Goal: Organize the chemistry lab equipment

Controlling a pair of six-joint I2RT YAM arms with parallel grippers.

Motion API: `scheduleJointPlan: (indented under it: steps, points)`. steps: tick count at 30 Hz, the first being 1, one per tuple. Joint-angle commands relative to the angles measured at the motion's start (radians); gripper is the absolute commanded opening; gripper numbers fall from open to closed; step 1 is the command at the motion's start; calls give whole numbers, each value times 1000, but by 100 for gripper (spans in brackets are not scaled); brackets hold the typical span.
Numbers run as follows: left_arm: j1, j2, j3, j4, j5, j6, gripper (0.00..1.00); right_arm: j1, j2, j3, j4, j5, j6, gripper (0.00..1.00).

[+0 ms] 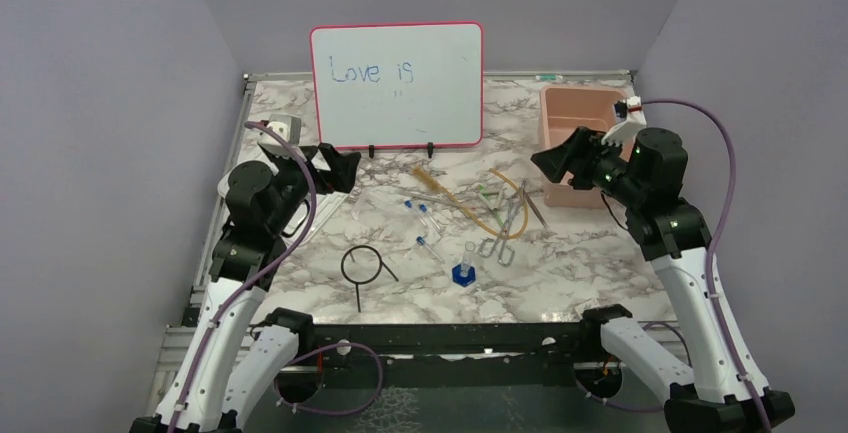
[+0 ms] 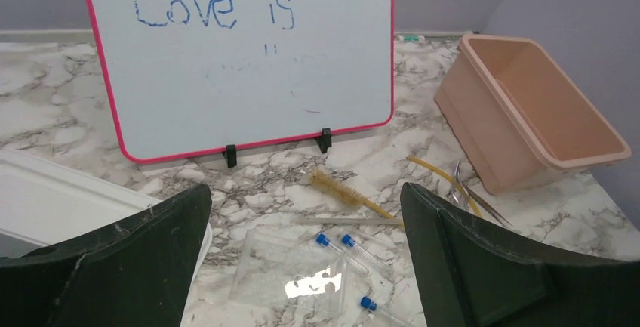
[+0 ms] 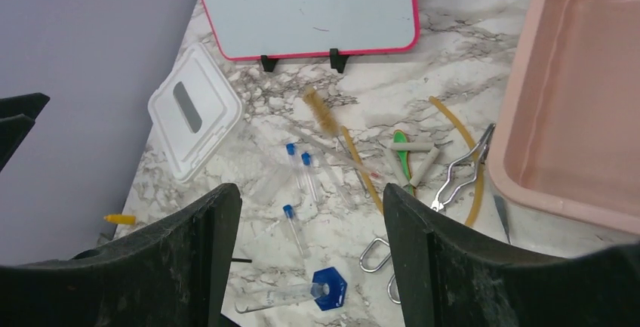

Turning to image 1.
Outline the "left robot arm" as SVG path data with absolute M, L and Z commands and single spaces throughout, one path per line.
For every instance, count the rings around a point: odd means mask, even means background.
M 317 196 L 351 192 L 361 156 L 327 143 L 262 151 L 265 160 L 243 162 L 225 178 L 229 217 L 197 327 L 167 393 L 153 415 L 133 421 L 133 432 L 240 432 L 279 370 L 313 354 L 311 316 L 278 309 L 257 345 L 238 356 L 280 264 L 303 241 L 286 241 L 284 229 L 302 206 L 310 228 Z

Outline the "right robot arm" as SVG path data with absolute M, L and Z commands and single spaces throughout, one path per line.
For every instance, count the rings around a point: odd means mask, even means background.
M 579 351 L 623 361 L 661 404 L 672 432 L 770 432 L 794 416 L 789 393 L 774 390 L 747 350 L 717 272 L 713 237 L 701 212 L 680 195 L 688 154 L 663 128 L 640 131 L 628 159 L 603 132 L 577 128 L 532 155 L 545 178 L 575 190 L 599 189 L 625 208 L 627 231 L 660 279 L 690 361 L 684 363 L 619 308 L 590 311 Z

